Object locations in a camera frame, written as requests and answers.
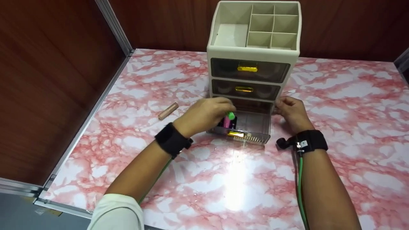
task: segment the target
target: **brown wall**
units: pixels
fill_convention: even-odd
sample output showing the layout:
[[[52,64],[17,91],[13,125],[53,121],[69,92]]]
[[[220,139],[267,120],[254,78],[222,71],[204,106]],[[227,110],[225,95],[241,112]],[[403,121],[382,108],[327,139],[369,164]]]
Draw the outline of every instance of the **brown wall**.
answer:
[[[218,0],[111,0],[134,48],[206,51]],[[301,56],[394,61],[409,47],[408,0],[300,0]]]
[[[0,177],[43,185],[125,56],[94,1],[0,9]]]

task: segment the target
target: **tabletop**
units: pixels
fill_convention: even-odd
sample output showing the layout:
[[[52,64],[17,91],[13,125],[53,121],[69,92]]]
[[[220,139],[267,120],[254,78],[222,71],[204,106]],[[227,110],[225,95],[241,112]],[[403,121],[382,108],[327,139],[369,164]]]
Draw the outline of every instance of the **tabletop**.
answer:
[[[136,50],[43,198],[93,210],[153,139],[207,95],[206,53]],[[393,63],[299,58],[283,90],[304,101],[363,229],[409,228],[409,89]],[[157,115],[177,102],[165,120]],[[174,229],[302,229],[289,137],[272,116],[265,146],[201,133],[141,204]]]

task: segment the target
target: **green cap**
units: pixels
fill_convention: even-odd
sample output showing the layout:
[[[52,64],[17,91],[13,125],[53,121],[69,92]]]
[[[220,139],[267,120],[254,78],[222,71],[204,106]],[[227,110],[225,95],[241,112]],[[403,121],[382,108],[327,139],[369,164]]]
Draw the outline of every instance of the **green cap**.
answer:
[[[229,118],[229,120],[234,120],[236,118],[233,112],[228,112],[226,115]]]

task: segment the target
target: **white sleeve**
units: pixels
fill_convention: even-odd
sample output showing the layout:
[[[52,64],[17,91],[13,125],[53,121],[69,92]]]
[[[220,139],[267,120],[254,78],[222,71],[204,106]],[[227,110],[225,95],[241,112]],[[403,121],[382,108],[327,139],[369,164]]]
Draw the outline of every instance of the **white sleeve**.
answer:
[[[130,196],[105,194],[92,214],[88,230],[143,230],[144,216],[141,207]]]

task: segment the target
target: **top tray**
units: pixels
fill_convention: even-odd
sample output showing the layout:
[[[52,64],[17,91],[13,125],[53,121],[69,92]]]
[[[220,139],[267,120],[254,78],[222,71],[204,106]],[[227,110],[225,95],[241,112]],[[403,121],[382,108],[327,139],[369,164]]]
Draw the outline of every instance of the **top tray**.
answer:
[[[299,50],[301,9],[289,1],[220,1],[210,45]]]

